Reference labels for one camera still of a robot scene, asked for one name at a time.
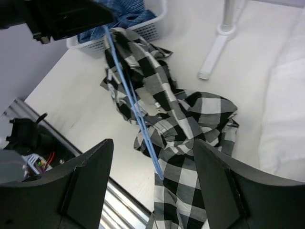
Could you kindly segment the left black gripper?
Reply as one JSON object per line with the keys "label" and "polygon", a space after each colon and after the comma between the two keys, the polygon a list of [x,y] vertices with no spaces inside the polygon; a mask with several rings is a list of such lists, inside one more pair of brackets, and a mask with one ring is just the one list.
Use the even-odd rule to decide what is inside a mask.
{"label": "left black gripper", "polygon": [[94,0],[2,0],[0,29],[26,24],[33,39],[48,44],[114,21],[114,12]]}

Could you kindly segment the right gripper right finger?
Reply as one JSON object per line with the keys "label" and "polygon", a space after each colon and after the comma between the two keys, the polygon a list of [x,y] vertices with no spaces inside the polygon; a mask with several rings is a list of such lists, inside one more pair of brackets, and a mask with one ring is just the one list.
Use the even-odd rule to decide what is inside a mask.
{"label": "right gripper right finger", "polygon": [[193,155],[211,229],[303,229],[305,184],[268,174],[201,139]]}

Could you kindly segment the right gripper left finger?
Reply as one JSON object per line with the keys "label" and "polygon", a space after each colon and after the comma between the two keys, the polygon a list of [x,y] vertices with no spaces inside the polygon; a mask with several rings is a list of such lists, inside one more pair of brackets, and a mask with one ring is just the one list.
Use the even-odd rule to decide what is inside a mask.
{"label": "right gripper left finger", "polygon": [[109,180],[113,140],[24,181],[0,186],[2,229],[97,229]]}

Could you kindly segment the blue plaid shirt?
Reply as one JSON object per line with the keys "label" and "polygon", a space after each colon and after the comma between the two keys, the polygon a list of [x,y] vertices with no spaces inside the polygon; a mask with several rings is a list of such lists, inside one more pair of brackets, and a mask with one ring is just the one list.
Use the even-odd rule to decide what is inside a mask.
{"label": "blue plaid shirt", "polygon": [[[151,10],[146,9],[143,0],[98,0],[97,2],[113,11],[114,22],[107,24],[109,29],[116,27],[126,29],[156,18]],[[100,39],[104,33],[102,26],[90,29],[77,35],[78,42],[85,43]]]}

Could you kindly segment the black white checked shirt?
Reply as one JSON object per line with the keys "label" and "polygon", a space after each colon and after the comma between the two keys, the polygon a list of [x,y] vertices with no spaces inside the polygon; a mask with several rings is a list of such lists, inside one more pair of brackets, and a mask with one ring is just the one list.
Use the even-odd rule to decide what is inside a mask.
{"label": "black white checked shirt", "polygon": [[[172,52],[136,32],[110,29],[119,64],[132,81],[164,180],[154,182],[154,210],[149,229],[200,229],[207,215],[193,156],[195,139],[231,155],[238,123],[237,106],[207,92],[179,89],[166,61]],[[104,36],[106,77],[101,85],[123,119],[139,125]]]}

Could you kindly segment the blue hanger of checked shirt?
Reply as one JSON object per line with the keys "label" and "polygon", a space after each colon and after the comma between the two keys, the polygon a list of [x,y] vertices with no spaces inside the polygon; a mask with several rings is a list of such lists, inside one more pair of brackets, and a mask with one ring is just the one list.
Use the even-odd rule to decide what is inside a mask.
{"label": "blue hanger of checked shirt", "polygon": [[148,129],[146,127],[146,123],[144,121],[144,118],[143,118],[142,113],[141,113],[141,109],[139,108],[139,104],[138,104],[137,99],[136,99],[136,95],[135,95],[135,91],[134,91],[134,88],[133,88],[133,85],[132,85],[132,81],[129,77],[128,77],[128,80],[126,80],[126,78],[124,76],[122,67],[119,64],[119,59],[118,59],[117,54],[116,54],[116,49],[115,49],[115,46],[114,46],[114,42],[112,40],[112,37],[111,37],[111,34],[110,34],[110,31],[109,31],[108,27],[103,26],[103,28],[105,30],[105,36],[107,37],[107,39],[109,41],[112,58],[114,60],[115,66],[117,68],[117,72],[118,72],[118,74],[121,78],[123,87],[124,87],[124,89],[127,93],[127,97],[128,97],[129,102],[132,106],[135,118],[136,118],[136,120],[139,124],[140,129],[141,129],[143,139],[144,139],[145,144],[147,146],[147,149],[148,149],[149,155],[152,159],[155,170],[156,170],[159,178],[161,180],[164,180],[164,176],[163,176],[163,172],[162,172],[160,163],[157,159],[157,155],[156,155],[155,149],[153,147],[151,138],[149,136],[149,132],[148,132]]}

